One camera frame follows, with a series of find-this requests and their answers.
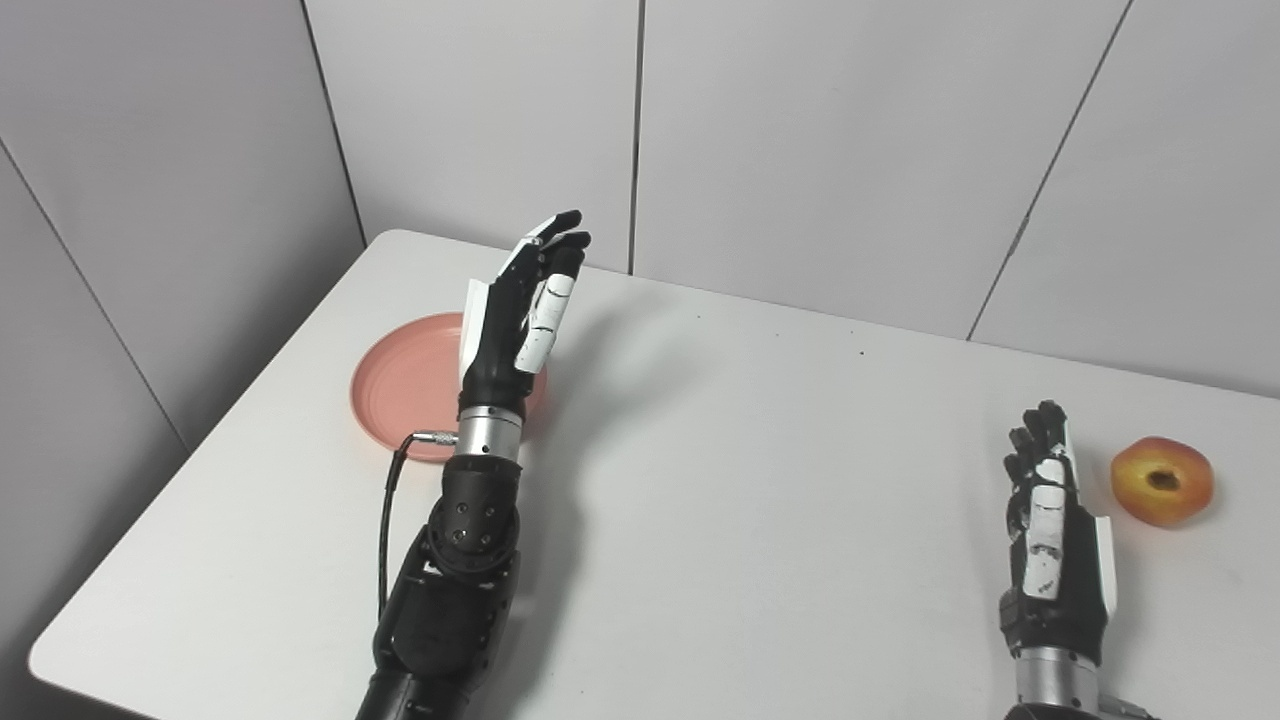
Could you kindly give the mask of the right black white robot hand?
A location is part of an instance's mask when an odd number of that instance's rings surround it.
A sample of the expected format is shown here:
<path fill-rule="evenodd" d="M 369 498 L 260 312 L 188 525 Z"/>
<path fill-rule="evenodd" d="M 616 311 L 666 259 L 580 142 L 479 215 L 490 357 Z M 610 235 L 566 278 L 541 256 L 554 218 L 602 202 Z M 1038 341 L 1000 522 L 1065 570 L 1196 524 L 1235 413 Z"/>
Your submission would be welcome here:
<path fill-rule="evenodd" d="M 1068 415 L 1047 398 L 1024 411 L 1004 459 L 1011 483 L 1005 511 L 1010 587 L 998 626 L 1010 655 L 1066 650 L 1102 662 L 1106 626 L 1117 605 L 1114 532 L 1082 497 Z"/>

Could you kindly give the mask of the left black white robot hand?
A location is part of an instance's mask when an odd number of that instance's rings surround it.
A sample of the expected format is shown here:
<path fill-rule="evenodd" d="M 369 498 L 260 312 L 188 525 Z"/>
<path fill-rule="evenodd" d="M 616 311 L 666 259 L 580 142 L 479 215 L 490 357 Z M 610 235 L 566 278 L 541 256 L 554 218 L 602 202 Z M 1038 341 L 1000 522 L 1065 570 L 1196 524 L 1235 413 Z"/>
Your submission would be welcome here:
<path fill-rule="evenodd" d="M 460 341 L 460 410 L 520 419 L 564 318 L 591 236 L 561 211 L 522 237 L 495 277 L 470 281 Z"/>

